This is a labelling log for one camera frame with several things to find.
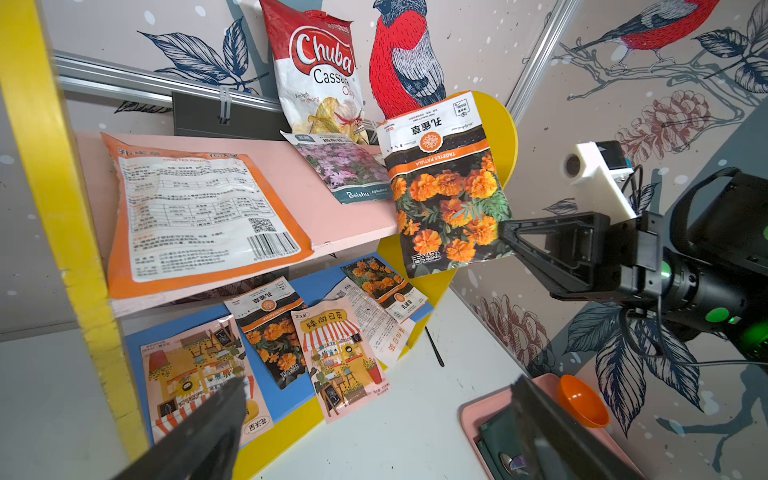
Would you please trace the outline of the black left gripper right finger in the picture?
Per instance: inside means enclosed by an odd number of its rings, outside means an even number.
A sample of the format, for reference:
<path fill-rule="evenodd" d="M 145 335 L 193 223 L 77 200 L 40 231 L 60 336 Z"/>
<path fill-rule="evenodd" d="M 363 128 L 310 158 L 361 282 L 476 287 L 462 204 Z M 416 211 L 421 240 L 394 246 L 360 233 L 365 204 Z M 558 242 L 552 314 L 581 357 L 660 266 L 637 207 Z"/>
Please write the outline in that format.
<path fill-rule="evenodd" d="M 511 386 L 522 457 L 533 479 L 641 479 L 602 429 L 589 429 L 528 377 Z"/>

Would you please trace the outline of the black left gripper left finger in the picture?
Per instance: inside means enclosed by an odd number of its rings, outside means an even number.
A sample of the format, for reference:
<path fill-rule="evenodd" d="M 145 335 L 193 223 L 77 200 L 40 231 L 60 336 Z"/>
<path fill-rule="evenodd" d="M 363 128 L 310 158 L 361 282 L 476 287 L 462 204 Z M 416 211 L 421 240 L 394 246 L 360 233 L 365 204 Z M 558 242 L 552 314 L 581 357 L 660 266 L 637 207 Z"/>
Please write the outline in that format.
<path fill-rule="evenodd" d="M 233 378 L 118 479 L 231 479 L 246 416 L 245 382 Z"/>

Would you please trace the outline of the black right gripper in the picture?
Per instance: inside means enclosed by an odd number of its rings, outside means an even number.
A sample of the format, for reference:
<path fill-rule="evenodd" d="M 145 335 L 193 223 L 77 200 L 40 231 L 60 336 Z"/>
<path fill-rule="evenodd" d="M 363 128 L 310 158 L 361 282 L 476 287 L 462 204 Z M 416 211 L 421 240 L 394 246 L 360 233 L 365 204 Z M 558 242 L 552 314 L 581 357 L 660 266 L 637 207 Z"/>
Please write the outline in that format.
<path fill-rule="evenodd" d="M 615 303 L 650 303 L 661 296 L 663 233 L 662 216 L 649 211 L 610 227 L 609 217 L 596 212 L 498 226 L 499 239 L 551 297 L 587 300 L 600 265 L 599 293 Z"/>

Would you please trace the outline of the purple flower seed bag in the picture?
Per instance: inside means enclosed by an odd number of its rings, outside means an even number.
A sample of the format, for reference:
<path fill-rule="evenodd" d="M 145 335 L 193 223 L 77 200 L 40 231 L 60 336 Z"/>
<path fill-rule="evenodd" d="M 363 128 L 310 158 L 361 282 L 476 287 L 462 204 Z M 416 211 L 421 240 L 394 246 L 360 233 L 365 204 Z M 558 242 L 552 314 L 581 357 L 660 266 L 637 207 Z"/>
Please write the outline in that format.
<path fill-rule="evenodd" d="M 385 168 L 368 150 L 347 136 L 337 133 L 281 134 L 309 163 L 339 203 L 393 199 Z"/>

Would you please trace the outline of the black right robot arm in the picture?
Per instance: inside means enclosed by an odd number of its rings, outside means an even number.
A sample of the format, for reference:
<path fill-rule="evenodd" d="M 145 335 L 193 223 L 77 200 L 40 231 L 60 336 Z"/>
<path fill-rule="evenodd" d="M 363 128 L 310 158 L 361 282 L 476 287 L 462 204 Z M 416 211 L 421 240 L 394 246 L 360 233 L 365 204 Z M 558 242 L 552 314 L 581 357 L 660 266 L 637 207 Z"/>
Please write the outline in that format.
<path fill-rule="evenodd" d="M 619 325 L 649 325 L 651 359 L 679 365 L 669 323 L 722 333 L 739 364 L 767 366 L 767 182 L 735 167 L 706 177 L 660 215 L 614 223 L 587 212 L 505 221 L 499 237 L 561 301 L 613 302 Z"/>

